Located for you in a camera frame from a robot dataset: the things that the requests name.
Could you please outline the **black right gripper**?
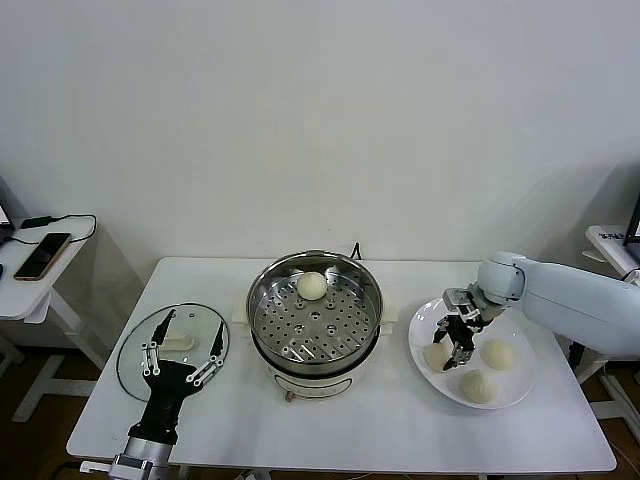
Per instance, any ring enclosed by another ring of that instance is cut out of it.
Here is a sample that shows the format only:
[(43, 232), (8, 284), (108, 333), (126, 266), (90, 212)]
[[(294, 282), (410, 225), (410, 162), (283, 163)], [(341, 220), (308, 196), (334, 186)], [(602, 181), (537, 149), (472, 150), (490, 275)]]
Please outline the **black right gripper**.
[(433, 342), (440, 343), (447, 335), (454, 349), (443, 366), (444, 371), (466, 365), (470, 359), (470, 352), (475, 350), (474, 333), (458, 315), (447, 316), (447, 330), (438, 328), (434, 332)]

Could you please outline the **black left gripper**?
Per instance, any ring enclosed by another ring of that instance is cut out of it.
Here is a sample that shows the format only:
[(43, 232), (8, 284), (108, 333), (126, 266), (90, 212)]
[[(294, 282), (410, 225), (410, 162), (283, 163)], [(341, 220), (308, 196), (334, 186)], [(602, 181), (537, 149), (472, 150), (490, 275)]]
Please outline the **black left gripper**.
[(225, 323), (221, 322), (208, 360), (196, 369), (193, 365), (171, 360), (159, 361), (159, 347), (176, 314), (171, 309), (155, 327), (151, 340), (141, 345), (143, 375), (150, 388), (141, 419), (132, 425), (128, 436), (165, 445), (178, 441), (176, 427), (184, 400), (198, 392), (196, 386), (206, 385), (224, 365)]

